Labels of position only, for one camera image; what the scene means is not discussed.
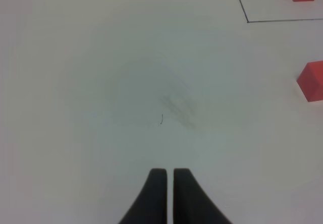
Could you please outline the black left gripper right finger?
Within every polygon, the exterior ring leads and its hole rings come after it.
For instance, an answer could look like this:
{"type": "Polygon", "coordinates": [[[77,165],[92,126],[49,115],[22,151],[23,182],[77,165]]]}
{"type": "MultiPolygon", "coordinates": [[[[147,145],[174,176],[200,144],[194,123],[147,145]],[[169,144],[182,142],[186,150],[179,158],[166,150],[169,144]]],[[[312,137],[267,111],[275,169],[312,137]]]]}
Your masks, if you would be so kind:
{"type": "Polygon", "coordinates": [[[174,169],[173,223],[231,222],[203,191],[190,169],[174,169]]]}

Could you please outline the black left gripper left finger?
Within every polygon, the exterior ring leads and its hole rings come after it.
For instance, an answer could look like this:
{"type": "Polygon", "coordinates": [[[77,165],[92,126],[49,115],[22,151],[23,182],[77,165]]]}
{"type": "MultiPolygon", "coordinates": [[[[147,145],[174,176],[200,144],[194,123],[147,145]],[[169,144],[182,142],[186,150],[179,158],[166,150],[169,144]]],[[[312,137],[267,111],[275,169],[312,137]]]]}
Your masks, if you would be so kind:
{"type": "Polygon", "coordinates": [[[167,193],[167,171],[151,169],[139,195],[120,223],[167,223],[167,193]]]}

